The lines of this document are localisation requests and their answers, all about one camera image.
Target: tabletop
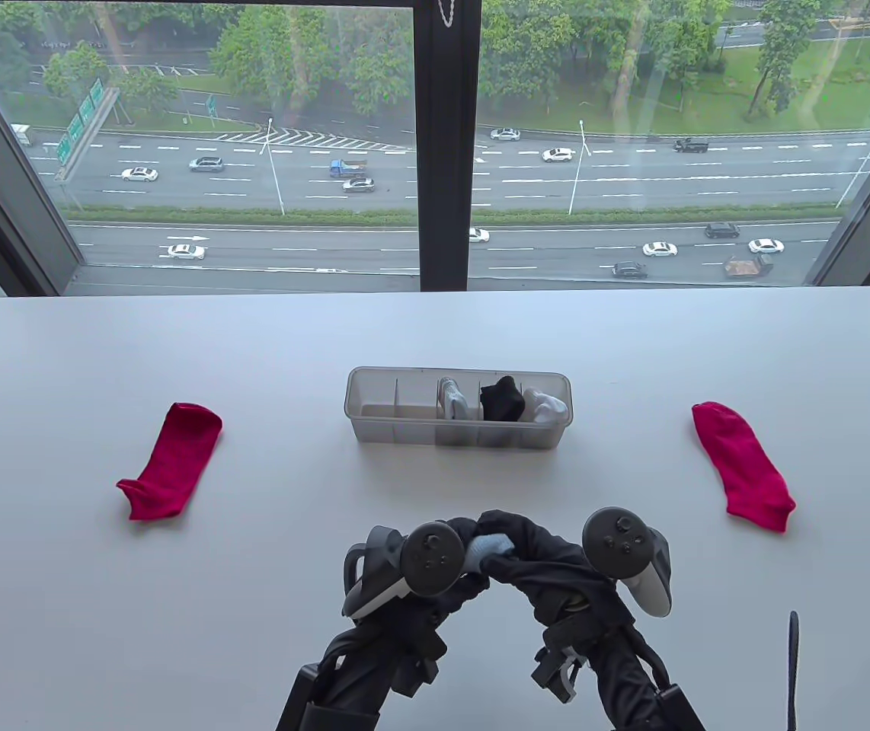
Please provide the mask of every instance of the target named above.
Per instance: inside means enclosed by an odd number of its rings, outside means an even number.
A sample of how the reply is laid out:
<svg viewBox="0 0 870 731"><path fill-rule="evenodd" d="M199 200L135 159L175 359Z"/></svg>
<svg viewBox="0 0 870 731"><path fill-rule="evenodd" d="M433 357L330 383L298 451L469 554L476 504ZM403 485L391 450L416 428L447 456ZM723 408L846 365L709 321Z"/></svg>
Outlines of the tabletop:
<svg viewBox="0 0 870 731"><path fill-rule="evenodd" d="M560 372L552 452L361 445L355 366ZM174 401L225 432L187 511L128 521ZM725 514L690 407L755 429L798 503L784 536ZM707 729L870 727L870 289L0 299L0 731L254 731L347 629L341 563L373 525L510 509L579 540L596 508L669 539L675 607L632 607ZM542 627L494 586L380 729L609 728L589 671L561 706Z"/></svg>

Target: white sock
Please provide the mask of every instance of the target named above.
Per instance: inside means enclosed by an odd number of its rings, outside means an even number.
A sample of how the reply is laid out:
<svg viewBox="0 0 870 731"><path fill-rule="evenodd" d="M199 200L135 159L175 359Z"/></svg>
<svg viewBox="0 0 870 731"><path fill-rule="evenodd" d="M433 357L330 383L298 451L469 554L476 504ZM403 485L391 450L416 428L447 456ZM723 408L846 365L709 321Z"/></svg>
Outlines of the white sock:
<svg viewBox="0 0 870 731"><path fill-rule="evenodd" d="M535 424L559 424L567 421L567 404L560 399L544 394L539 388L532 386L523 390L523 400L526 409L520 421L532 421Z"/></svg>
<svg viewBox="0 0 870 731"><path fill-rule="evenodd" d="M459 384L448 376L438 382L438 401L443 419L469 419L469 402L462 396Z"/></svg>

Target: grass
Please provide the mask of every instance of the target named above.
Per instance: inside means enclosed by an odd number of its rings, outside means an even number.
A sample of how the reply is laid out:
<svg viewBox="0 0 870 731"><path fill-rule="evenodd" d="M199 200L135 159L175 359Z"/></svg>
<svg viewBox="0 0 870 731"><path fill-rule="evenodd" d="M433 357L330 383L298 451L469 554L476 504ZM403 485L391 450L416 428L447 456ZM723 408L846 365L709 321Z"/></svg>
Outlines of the grass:
<svg viewBox="0 0 870 731"><path fill-rule="evenodd" d="M208 91L210 94L232 93L229 83L222 77L213 74L178 77L178 88L186 88L188 91Z"/></svg>
<svg viewBox="0 0 870 731"><path fill-rule="evenodd" d="M800 132L816 129L870 129L870 38L856 60L859 40L839 44L811 43L794 64L794 80L801 93L782 114L746 121L759 74L756 73L758 48L727 49L727 71L723 75L702 73L699 87L686 91L683 111L678 111L678 88L666 82L652 97L644 88L634 88L628 105L629 129L619 133L657 133L658 135L718 135L719 133ZM539 102L528 104L516 114L493 115L481 121L523 126L526 129L567 129L577 131L577 120L584 120L588 132L615 132L609 114L609 95L590 85L563 84L558 101L549 113Z"/></svg>
<svg viewBox="0 0 870 731"><path fill-rule="evenodd" d="M1 101L2 111L11 122L37 126L37 128L65 129L75 111L68 111L65 105L51 97L37 94L6 94ZM201 115L191 115L184 124L185 115L174 112L149 114L142 109L132 112L135 125L118 125L114 113L104 122L107 132L254 132L257 126L234 120L212 120Z"/></svg>
<svg viewBox="0 0 870 731"><path fill-rule="evenodd" d="M174 209L167 206L75 206L60 205L70 222L202 223L239 225L309 226L417 226L417 210L287 210L273 209ZM715 206L715 208L672 208L649 210L578 210L573 215L560 210L474 210L474 226L574 225L634 223L773 222L773 220L838 219L845 209L831 204L783 206Z"/></svg>

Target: black car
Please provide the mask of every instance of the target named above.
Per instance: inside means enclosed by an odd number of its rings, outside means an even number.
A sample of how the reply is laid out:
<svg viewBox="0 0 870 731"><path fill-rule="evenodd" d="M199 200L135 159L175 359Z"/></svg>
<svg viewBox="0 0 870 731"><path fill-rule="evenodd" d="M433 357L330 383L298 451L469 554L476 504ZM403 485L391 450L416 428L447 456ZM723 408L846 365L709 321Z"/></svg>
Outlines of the black car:
<svg viewBox="0 0 870 731"><path fill-rule="evenodd" d="M637 261L619 261L612 267L612 276L619 279L644 279L648 277L648 271L644 264Z"/></svg>
<svg viewBox="0 0 870 731"><path fill-rule="evenodd" d="M710 223L706 226L709 239L738 239L739 226L735 223Z"/></svg>
<svg viewBox="0 0 870 731"><path fill-rule="evenodd" d="M199 157L188 163L188 170L197 173L222 173L225 162L220 157Z"/></svg>

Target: sock organizer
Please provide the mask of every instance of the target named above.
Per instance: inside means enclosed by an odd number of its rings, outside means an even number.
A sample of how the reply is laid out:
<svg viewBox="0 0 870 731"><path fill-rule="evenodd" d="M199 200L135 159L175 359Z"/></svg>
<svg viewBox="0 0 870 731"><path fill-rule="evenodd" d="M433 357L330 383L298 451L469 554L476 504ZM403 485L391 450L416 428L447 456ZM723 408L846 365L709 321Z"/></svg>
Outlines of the sock organizer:
<svg viewBox="0 0 870 731"><path fill-rule="evenodd" d="M480 392L505 375L523 393L537 388L567 404L557 423L484 421ZM456 381L474 418L446 419L439 407L439 380ZM344 413L359 442L386 445L480 446L480 448L553 449L574 420L571 383L560 373L516 370L387 369L362 366L347 377Z"/></svg>

